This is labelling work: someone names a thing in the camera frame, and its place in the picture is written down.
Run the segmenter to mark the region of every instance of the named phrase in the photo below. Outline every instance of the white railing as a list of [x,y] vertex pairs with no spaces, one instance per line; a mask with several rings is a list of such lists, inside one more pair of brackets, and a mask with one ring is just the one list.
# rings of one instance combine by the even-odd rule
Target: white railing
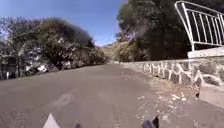
[[177,1],[175,8],[186,29],[192,51],[195,44],[224,45],[223,13],[186,1]]

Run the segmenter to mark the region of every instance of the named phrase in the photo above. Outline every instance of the sky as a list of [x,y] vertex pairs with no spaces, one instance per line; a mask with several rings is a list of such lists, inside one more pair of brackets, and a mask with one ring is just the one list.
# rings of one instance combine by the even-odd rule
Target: sky
[[87,30],[95,44],[116,41],[116,21],[126,0],[0,0],[0,16],[46,18],[60,17]]

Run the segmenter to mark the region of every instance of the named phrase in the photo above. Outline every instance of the asphalt road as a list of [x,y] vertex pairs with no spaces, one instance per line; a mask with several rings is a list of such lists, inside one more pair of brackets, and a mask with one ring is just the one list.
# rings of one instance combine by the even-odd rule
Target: asphalt road
[[[103,65],[2,81],[0,128],[42,128],[50,113],[61,128],[77,124],[82,128],[139,128],[146,118],[151,120],[162,111],[174,113],[146,79],[118,65]],[[150,79],[154,85],[163,83]],[[221,109],[197,100],[186,104],[191,107],[177,104],[182,108],[177,112],[190,109],[192,114],[181,113],[181,118],[162,113],[161,128],[224,126]],[[213,115],[218,115],[218,122],[211,121]]]

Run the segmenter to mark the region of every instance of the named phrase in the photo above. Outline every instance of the stone wall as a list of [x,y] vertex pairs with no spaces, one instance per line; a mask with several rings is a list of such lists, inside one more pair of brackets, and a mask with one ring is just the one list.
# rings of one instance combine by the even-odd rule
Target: stone wall
[[224,91],[224,57],[121,63],[175,84],[209,87]]

